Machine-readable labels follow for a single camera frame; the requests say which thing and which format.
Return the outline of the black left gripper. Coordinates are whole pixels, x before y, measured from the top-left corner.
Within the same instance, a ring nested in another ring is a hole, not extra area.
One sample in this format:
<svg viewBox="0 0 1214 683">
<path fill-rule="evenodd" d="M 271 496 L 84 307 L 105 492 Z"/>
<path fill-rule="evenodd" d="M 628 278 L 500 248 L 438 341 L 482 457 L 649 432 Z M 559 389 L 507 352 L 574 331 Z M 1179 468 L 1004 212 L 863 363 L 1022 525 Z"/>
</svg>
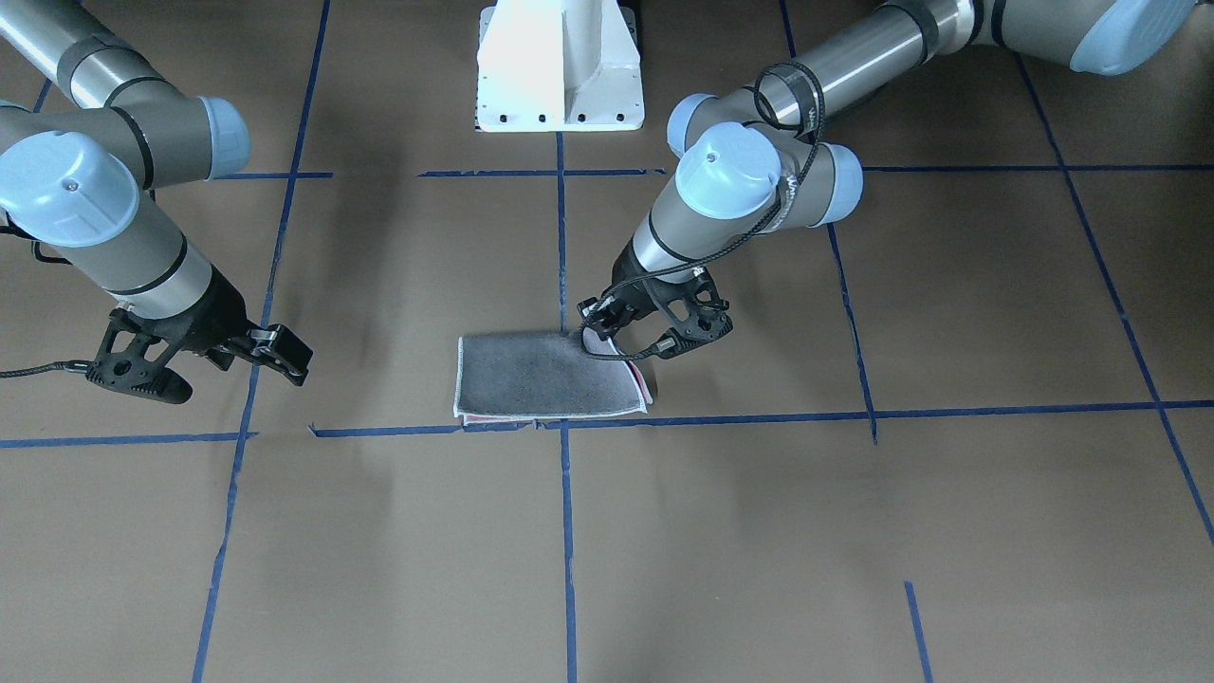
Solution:
<svg viewBox="0 0 1214 683">
<path fill-rule="evenodd" d="M 640 263 L 632 245 L 615 258 L 607 297 L 586 298 L 578 304 L 582 328 L 600 341 L 614 338 L 622 328 L 643 317 L 662 312 L 673 328 L 711 328 L 714 325 L 714 281 L 703 267 L 681 269 L 675 281 L 656 277 Z"/>
</svg>

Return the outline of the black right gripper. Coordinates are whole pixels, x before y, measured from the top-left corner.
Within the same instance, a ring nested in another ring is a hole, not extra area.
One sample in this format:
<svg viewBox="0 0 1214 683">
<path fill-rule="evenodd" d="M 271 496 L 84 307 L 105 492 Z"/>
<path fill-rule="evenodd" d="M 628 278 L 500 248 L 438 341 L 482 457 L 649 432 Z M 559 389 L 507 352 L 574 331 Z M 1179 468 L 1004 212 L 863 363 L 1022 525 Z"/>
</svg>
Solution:
<svg viewBox="0 0 1214 683">
<path fill-rule="evenodd" d="M 304 385 L 314 353 L 287 325 L 256 328 L 246 317 L 246 300 L 212 268 L 208 289 L 195 303 L 165 319 L 142 320 L 142 332 L 212 360 L 238 358 L 273 369 L 294 386 Z"/>
</svg>

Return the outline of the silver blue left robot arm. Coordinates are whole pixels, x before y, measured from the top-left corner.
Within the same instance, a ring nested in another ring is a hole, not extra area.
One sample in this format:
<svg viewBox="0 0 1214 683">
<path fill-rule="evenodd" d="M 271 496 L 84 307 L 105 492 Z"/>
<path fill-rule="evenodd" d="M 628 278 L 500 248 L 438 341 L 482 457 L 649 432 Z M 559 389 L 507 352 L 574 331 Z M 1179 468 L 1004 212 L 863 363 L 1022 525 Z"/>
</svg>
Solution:
<svg viewBox="0 0 1214 683">
<path fill-rule="evenodd" d="M 679 159 L 673 181 L 615 258 L 609 286 L 579 306 L 582 328 L 609 341 L 658 312 L 668 329 L 646 358 L 724 338 L 728 303 L 708 264 L 759 234 L 853 212 L 863 170 L 853 150 L 826 141 L 826 124 L 929 59 L 992 45 L 1119 75 L 1144 66 L 1193 10 L 1192 1 L 886 1 L 741 90 L 685 97 L 666 125 Z"/>
</svg>

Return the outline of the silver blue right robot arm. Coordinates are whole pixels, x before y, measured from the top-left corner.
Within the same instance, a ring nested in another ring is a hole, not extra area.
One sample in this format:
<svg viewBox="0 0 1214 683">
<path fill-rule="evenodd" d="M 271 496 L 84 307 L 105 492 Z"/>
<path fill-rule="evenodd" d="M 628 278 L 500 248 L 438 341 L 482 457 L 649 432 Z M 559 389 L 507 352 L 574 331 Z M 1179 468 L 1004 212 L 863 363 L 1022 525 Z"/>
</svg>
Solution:
<svg viewBox="0 0 1214 683">
<path fill-rule="evenodd" d="M 181 351 L 242 359 L 304 385 L 313 355 L 289 328 L 253 323 L 229 284 L 153 194 L 246 167 L 246 123 L 229 101 L 191 97 L 76 1 L 5 1 L 2 38 L 75 104 L 2 103 L 6 232 L 53 249 L 117 298 L 97 355 L 62 362 L 109 392 L 186 402 Z"/>
</svg>

